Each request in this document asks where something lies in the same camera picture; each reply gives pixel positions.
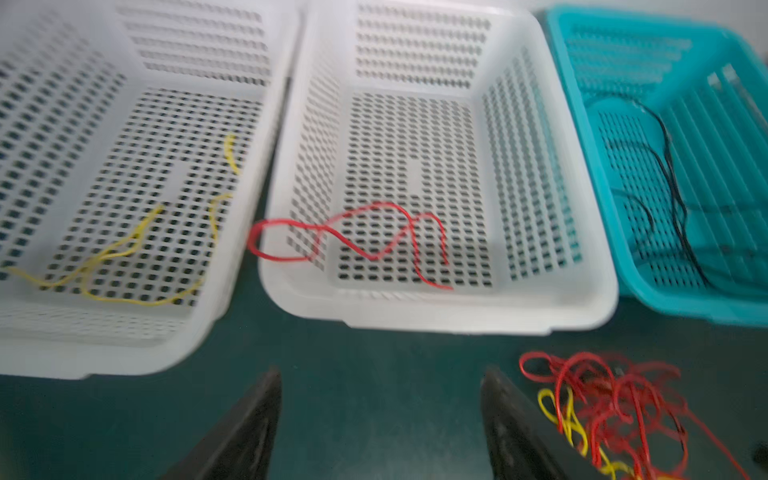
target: tangled red wire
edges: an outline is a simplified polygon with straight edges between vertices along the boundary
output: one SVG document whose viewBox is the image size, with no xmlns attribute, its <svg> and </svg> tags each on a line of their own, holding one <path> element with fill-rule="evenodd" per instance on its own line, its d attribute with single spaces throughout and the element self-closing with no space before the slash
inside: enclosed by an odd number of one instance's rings
<svg viewBox="0 0 768 480">
<path fill-rule="evenodd" d="M 544 360 L 550 374 L 536 375 L 526 370 L 525 364 L 533 359 Z M 664 362 L 634 365 L 623 356 L 598 356 L 589 352 L 576 353 L 568 359 L 544 352 L 529 352 L 520 357 L 519 365 L 527 379 L 554 383 L 555 415 L 560 432 L 563 432 L 564 418 L 561 394 L 563 386 L 571 388 L 574 400 L 581 404 L 576 415 L 586 422 L 591 461 L 595 467 L 601 467 L 599 448 L 604 445 L 613 453 L 632 458 L 635 478 L 680 478 L 688 463 L 688 433 L 680 420 L 689 418 L 746 480 L 750 478 L 728 448 L 688 409 L 685 398 L 667 385 L 670 380 L 680 378 L 680 370 L 675 366 Z M 674 429 L 664 424 L 667 419 L 675 425 Z M 682 447 L 682 459 L 671 472 L 662 472 L 650 460 L 648 437 L 655 432 L 677 440 Z"/>
<path fill-rule="evenodd" d="M 331 227 L 331 225 L 333 225 L 335 222 L 343 218 L 354 217 L 355 215 L 358 215 L 368 210 L 381 210 L 386 208 L 397 210 L 398 212 L 403 214 L 406 217 L 408 223 L 398 231 L 398 233 L 392 238 L 392 240 L 387 244 L 387 246 L 384 247 L 383 250 L 377 253 L 368 253 L 365 250 L 362 250 L 360 247 L 355 245 L 351 240 L 348 240 L 346 237 L 344 237 L 338 230 Z M 291 220 L 290 218 L 275 218 L 275 219 L 261 220 L 259 222 L 256 222 L 253 225 L 253 227 L 251 227 L 250 235 L 248 236 L 247 246 L 248 246 L 248 250 L 250 250 L 251 253 L 265 260 L 271 260 L 273 262 L 311 262 L 320 253 L 320 241 L 323 238 L 323 234 L 330 233 L 334 237 L 341 240 L 342 243 L 347 245 L 349 248 L 351 248 L 355 253 L 357 253 L 361 257 L 365 257 L 366 259 L 371 261 L 377 261 L 389 255 L 395 249 L 395 247 L 397 247 L 397 244 L 399 243 L 400 239 L 403 238 L 405 235 L 410 234 L 411 243 L 413 245 L 413 267 L 414 267 L 414 271 L 416 272 L 416 275 L 419 276 L 419 279 L 421 279 L 421 281 L 426 283 L 427 285 L 433 286 L 435 288 L 439 288 L 441 290 L 453 290 L 452 286 L 439 285 L 435 282 L 432 282 L 431 280 L 428 280 L 422 274 L 421 267 L 419 266 L 419 242 L 416 239 L 416 231 L 414 226 L 416 222 L 425 218 L 434 220 L 438 224 L 438 227 L 440 228 L 440 250 L 442 252 L 442 261 L 445 265 L 448 265 L 449 264 L 448 253 L 445 246 L 445 241 L 446 241 L 445 228 L 443 227 L 440 219 L 437 218 L 435 214 L 431 214 L 431 213 L 418 214 L 415 217 L 412 217 L 411 214 L 408 213 L 408 211 L 405 208 L 400 207 L 398 204 L 393 204 L 391 202 L 374 202 L 372 204 L 364 205 L 363 207 L 359 207 L 354 210 L 348 210 L 346 212 L 337 214 L 329 218 L 328 220 L 326 220 L 325 223 L 304 223 L 296 220 Z M 276 257 L 274 255 L 269 255 L 268 253 L 264 253 L 261 250 L 259 250 L 259 247 L 257 247 L 257 242 L 259 240 L 259 237 L 261 237 L 261 233 L 263 232 L 263 230 L 267 227 L 275 227 L 277 225 L 288 225 L 290 227 L 302 228 L 304 230 L 315 230 L 317 233 L 315 234 L 315 239 L 313 241 L 312 252 L 309 255 L 306 255 L 304 257 Z"/>
</svg>

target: basket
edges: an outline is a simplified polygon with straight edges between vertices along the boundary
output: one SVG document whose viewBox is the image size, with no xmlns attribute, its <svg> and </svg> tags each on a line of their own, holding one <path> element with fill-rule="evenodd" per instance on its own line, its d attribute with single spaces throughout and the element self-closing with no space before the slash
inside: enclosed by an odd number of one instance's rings
<svg viewBox="0 0 768 480">
<path fill-rule="evenodd" d="M 527 12 L 460 4 L 335 2 L 311 8 L 275 160 L 268 218 L 323 223 L 372 202 L 432 213 L 381 260 L 326 236 L 312 263 L 260 262 L 298 316 L 462 333 L 590 329 L 617 281 L 568 105 Z M 404 217 L 380 209 L 340 232 L 381 251 Z M 267 230 L 296 257 L 314 236 Z"/>
<path fill-rule="evenodd" d="M 663 313 L 768 325 L 760 60 L 730 31 L 674 18 L 559 7 L 546 25 L 622 289 Z M 665 144 L 688 210 L 683 236 Z"/>
<path fill-rule="evenodd" d="M 142 374 L 202 342 L 229 303 L 297 29 L 285 2 L 5 2 L 0 373 Z M 214 248 L 208 210 L 226 193 Z M 100 263 L 88 285 L 42 288 L 7 270 L 60 279 L 160 205 L 140 249 Z M 200 279 L 174 303 L 123 301 Z"/>
</svg>

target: red string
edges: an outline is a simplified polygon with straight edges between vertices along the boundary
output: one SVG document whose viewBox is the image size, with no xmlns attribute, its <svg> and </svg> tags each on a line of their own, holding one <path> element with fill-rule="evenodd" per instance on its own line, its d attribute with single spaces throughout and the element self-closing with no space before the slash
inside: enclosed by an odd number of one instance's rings
<svg viewBox="0 0 768 480">
<path fill-rule="evenodd" d="M 403 226 L 398 231 L 398 233 L 392 238 L 392 241 L 390 241 L 387 244 L 387 246 L 384 247 L 384 250 L 381 250 L 378 253 L 368 253 L 360 249 L 360 247 L 358 247 L 352 241 L 344 237 L 338 230 L 331 227 L 331 225 L 333 225 L 335 222 L 343 218 L 354 217 L 355 215 L 358 215 L 368 210 L 381 210 L 386 208 L 397 210 L 398 212 L 403 214 L 408 220 L 408 224 Z M 416 271 L 416 275 L 419 276 L 419 279 L 421 279 L 421 281 L 426 283 L 427 285 L 433 286 L 435 288 L 439 288 L 441 290 L 453 290 L 452 286 L 438 285 L 437 283 L 427 280 L 422 274 L 421 267 L 419 267 L 419 242 L 416 239 L 416 232 L 415 232 L 414 226 L 416 222 L 425 218 L 434 220 L 438 224 L 438 227 L 440 228 L 440 250 L 442 251 L 442 261 L 445 265 L 448 265 L 449 264 L 448 253 L 445 246 L 445 243 L 446 243 L 445 228 L 443 227 L 440 219 L 437 218 L 435 214 L 431 214 L 431 213 L 418 214 L 415 217 L 412 217 L 411 214 L 409 214 L 405 208 L 400 207 L 398 204 L 393 204 L 391 202 L 374 202 L 372 204 L 365 205 L 363 207 L 359 207 L 354 210 L 348 210 L 346 212 L 337 214 L 329 218 L 325 223 L 304 223 L 296 220 L 291 220 L 290 218 L 275 218 L 275 219 L 260 220 L 259 222 L 256 222 L 256 224 L 254 224 L 253 227 L 251 227 L 250 235 L 248 236 L 247 246 L 248 246 L 248 250 L 250 250 L 251 253 L 265 260 L 271 260 L 273 262 L 311 262 L 320 253 L 320 241 L 323 239 L 323 235 L 325 233 L 330 233 L 334 237 L 338 238 L 342 243 L 344 243 L 349 248 L 351 248 L 355 253 L 357 253 L 361 257 L 365 257 L 366 259 L 371 261 L 377 261 L 389 255 L 398 245 L 400 239 L 403 238 L 405 235 L 410 234 L 411 243 L 413 245 L 413 266 L 414 266 L 414 270 Z M 315 239 L 312 245 L 312 252 L 309 255 L 306 255 L 304 257 L 276 257 L 274 255 L 269 255 L 268 253 L 264 253 L 261 250 L 259 250 L 259 248 L 257 247 L 257 242 L 259 240 L 259 237 L 261 237 L 262 231 L 267 227 L 275 227 L 277 225 L 288 225 L 290 227 L 316 231 Z"/>
<path fill-rule="evenodd" d="M 531 360 L 546 362 L 550 374 L 526 370 L 525 365 Z M 616 368 L 617 375 L 614 375 L 609 363 L 621 371 Z M 562 387 L 571 388 L 576 402 L 580 403 L 577 417 L 586 422 L 595 467 L 601 466 L 599 448 L 604 445 L 613 453 L 629 455 L 637 478 L 680 478 L 688 463 L 688 433 L 680 419 L 687 417 L 704 431 L 746 480 L 750 479 L 728 448 L 688 409 L 685 398 L 667 385 L 670 380 L 680 378 L 680 370 L 675 366 L 664 362 L 634 365 L 623 356 L 598 356 L 588 352 L 576 353 L 569 359 L 528 352 L 520 357 L 519 366 L 529 380 L 554 383 L 555 411 L 561 432 Z M 674 430 L 663 424 L 667 418 L 675 425 Z M 648 437 L 656 432 L 679 442 L 683 449 L 680 463 L 670 473 L 662 472 L 651 462 Z"/>
</svg>

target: table surface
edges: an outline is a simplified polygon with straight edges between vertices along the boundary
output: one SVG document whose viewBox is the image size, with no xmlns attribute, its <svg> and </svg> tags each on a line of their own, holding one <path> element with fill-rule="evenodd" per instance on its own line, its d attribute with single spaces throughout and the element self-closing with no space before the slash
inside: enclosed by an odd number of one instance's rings
<svg viewBox="0 0 768 480">
<path fill-rule="evenodd" d="M 534 398 L 519 356 L 618 351 L 679 366 L 678 389 L 753 479 L 768 440 L 768 329 L 661 316 L 622 300 L 586 333 L 457 336 L 350 329 L 301 319 L 264 292 L 246 255 L 233 301 L 204 344 L 165 372 L 81 381 L 0 376 L 0 478 L 156 478 L 203 437 L 269 366 L 283 373 L 270 480 L 492 477 L 479 410 L 486 366 Z M 693 479 L 740 478 L 688 425 Z M 674 458 L 679 447 L 658 444 Z"/>
</svg>

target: blue basket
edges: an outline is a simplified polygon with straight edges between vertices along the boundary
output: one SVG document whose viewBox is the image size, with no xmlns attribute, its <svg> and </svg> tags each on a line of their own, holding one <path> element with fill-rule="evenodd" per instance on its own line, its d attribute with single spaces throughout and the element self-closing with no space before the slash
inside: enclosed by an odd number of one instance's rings
<svg viewBox="0 0 768 480">
<path fill-rule="evenodd" d="M 679 19 L 558 7 L 546 26 L 624 288 L 664 313 L 768 326 L 759 58 L 730 31 Z M 661 124 L 704 276 L 674 229 Z"/>
</svg>

